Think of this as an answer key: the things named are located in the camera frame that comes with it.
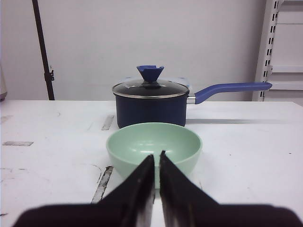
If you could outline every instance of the white wall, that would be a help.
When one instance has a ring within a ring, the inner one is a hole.
[[[254,81],[264,0],[40,0],[56,99],[114,99],[111,87],[164,65],[194,90]],[[46,99],[30,0],[2,0],[1,52],[10,99]],[[251,100],[225,93],[211,100]]]

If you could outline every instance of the table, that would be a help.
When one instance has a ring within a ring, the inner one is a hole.
[[[116,130],[114,101],[1,102],[1,226],[26,209],[91,203],[122,179],[106,140]],[[189,179],[219,203],[270,203],[303,220],[303,107],[291,102],[203,102],[187,105],[186,127],[203,141]],[[33,142],[5,146],[5,142]],[[157,192],[152,226],[164,226]]]

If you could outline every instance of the blue saucepan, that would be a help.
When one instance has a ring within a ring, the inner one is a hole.
[[[143,79],[128,80],[113,86],[119,128],[144,122],[184,126],[187,104],[199,104],[221,92],[263,91],[272,86],[267,82],[216,84],[189,97],[187,86],[158,79],[164,67],[143,65],[137,69]]]

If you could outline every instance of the bowl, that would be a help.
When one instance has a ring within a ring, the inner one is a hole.
[[[191,130],[169,123],[148,122],[133,124],[114,132],[106,142],[111,162],[125,179],[137,166],[153,154],[155,160],[155,187],[159,183],[159,159],[166,156],[188,175],[197,163],[202,148],[200,137]]]

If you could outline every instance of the lid knob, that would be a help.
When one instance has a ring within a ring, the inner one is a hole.
[[[155,65],[140,65],[137,66],[137,69],[139,70],[144,80],[152,83],[158,79],[164,67],[160,66],[157,68]]]

